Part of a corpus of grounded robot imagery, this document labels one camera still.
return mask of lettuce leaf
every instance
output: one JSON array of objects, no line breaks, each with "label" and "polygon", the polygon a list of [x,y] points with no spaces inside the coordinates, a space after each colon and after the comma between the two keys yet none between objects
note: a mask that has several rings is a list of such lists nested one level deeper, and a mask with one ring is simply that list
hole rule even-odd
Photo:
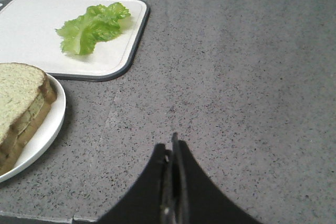
[{"label": "lettuce leaf", "polygon": [[56,29],[56,33],[63,37],[62,52],[75,55],[92,53],[96,43],[119,36],[118,20],[129,16],[129,10],[121,3],[88,7],[84,15],[66,21],[62,28]]}]

